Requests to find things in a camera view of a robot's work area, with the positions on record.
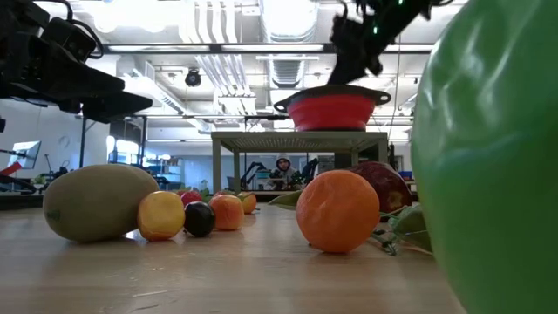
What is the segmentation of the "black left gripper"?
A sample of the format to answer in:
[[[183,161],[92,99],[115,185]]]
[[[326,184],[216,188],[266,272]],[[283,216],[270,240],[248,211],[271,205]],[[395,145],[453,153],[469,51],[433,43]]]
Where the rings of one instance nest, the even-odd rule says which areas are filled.
[[[87,34],[77,27],[70,4],[61,4],[65,19],[51,18],[34,1],[1,2],[1,97],[78,113],[80,101],[65,95],[116,92],[82,102],[83,116],[104,124],[150,108],[150,98],[122,92],[120,78],[83,64]]]

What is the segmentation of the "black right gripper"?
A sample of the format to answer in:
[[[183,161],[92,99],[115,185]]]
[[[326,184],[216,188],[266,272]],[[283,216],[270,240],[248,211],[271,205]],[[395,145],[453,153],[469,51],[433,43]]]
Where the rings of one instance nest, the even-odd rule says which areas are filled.
[[[364,67],[374,76],[383,72],[379,60],[385,48],[409,24],[410,2],[406,0],[355,0],[357,12],[363,17],[360,26],[365,51]],[[354,51],[336,51],[337,61],[327,85],[348,85],[363,77],[360,55]]]

